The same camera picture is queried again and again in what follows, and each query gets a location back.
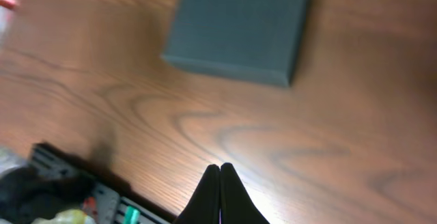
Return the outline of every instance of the gray box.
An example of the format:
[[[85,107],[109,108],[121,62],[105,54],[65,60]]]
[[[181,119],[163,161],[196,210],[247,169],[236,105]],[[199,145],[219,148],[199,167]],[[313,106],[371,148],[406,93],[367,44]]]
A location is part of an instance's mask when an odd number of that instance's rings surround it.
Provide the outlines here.
[[[308,0],[180,0],[163,57],[176,68],[288,86]]]

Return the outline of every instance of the wood grain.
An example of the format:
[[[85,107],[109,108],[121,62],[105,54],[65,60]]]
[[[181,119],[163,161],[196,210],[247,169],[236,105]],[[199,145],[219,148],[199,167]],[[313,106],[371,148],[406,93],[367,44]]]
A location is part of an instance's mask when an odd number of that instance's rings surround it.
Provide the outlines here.
[[[159,58],[176,0],[23,0],[0,143],[42,139],[179,213],[232,162],[271,223],[437,223],[437,0],[312,0],[293,86]]]

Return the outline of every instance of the black object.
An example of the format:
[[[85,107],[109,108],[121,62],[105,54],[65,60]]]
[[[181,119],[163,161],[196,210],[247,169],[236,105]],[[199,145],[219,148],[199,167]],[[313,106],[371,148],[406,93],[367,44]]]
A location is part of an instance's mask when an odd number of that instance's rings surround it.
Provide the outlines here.
[[[268,224],[253,205],[234,166],[210,165],[203,174],[188,205],[174,224]]]
[[[163,57],[183,70],[288,86],[307,0],[180,0]]]
[[[93,186],[94,180],[83,173],[47,180],[32,167],[14,169],[0,180],[0,218],[14,224],[53,219],[58,212],[79,205]]]

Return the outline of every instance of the wooden surface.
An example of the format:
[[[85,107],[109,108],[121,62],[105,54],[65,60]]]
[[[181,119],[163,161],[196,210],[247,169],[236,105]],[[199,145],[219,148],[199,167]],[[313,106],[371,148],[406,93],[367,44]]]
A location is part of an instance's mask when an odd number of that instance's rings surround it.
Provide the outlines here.
[[[0,142],[42,139],[177,214],[232,162],[271,223],[437,223],[437,0],[312,0],[293,87],[165,64],[176,0],[23,0]]]

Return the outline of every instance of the green object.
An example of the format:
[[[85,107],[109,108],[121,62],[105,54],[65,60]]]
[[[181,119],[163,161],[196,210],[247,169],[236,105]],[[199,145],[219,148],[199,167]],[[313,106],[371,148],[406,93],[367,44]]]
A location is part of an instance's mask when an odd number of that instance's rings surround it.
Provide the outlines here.
[[[128,206],[126,214],[124,215],[123,224],[137,224],[139,218],[139,210]]]

